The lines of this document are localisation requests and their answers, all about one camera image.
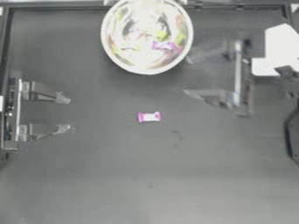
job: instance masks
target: black tray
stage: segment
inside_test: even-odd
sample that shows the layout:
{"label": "black tray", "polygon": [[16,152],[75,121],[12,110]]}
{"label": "black tray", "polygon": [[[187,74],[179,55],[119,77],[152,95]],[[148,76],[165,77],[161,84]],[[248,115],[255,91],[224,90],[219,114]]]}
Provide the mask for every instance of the black tray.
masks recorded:
{"label": "black tray", "polygon": [[[256,113],[240,119],[191,99],[191,88],[232,89],[223,39],[248,38],[263,57],[279,7],[189,8],[185,60],[143,76],[108,59],[101,7],[5,11],[1,74],[61,90],[71,105],[22,104],[22,123],[71,123],[68,134],[28,143],[0,172],[0,223],[291,223],[299,171],[285,155],[283,121],[295,107],[275,86],[256,87]],[[159,123],[137,112],[161,111]]]}

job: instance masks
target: metal frame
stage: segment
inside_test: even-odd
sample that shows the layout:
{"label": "metal frame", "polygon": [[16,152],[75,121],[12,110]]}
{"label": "metal frame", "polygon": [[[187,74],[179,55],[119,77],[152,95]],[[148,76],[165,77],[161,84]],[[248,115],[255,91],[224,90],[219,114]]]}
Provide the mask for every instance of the metal frame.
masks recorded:
{"label": "metal frame", "polygon": [[[200,11],[281,11],[281,15],[285,17],[289,24],[292,24],[292,14],[291,14],[291,7],[289,3],[251,3],[249,1],[244,1],[240,3],[236,1],[236,3],[228,3],[228,4],[216,4],[216,3],[204,3],[203,1],[191,0],[188,1],[188,4],[184,5],[184,8],[195,8]],[[6,71],[6,65],[9,62],[6,61],[6,51],[9,47],[9,33],[10,33],[10,23],[12,23],[12,15],[13,12],[17,10],[39,10],[39,11],[48,11],[48,10],[56,10],[56,11],[64,11],[64,10],[108,10],[111,6],[104,5],[104,1],[30,1],[30,2],[1,2],[0,6],[4,6],[4,15],[2,15],[2,25],[1,25],[1,37],[0,37],[0,90],[1,90],[1,96],[6,97],[6,87],[8,87],[8,75],[9,72]],[[39,137],[44,137],[48,135],[55,135],[60,131],[56,129],[59,126],[51,126],[51,129],[48,127],[41,126],[32,126],[30,124],[28,126],[22,126],[21,129],[24,130],[22,133],[22,139],[26,140],[35,140]],[[5,113],[0,112],[0,159],[6,159],[8,154],[2,150],[5,147]],[[36,135],[36,130],[44,130],[47,132],[41,135]]]}

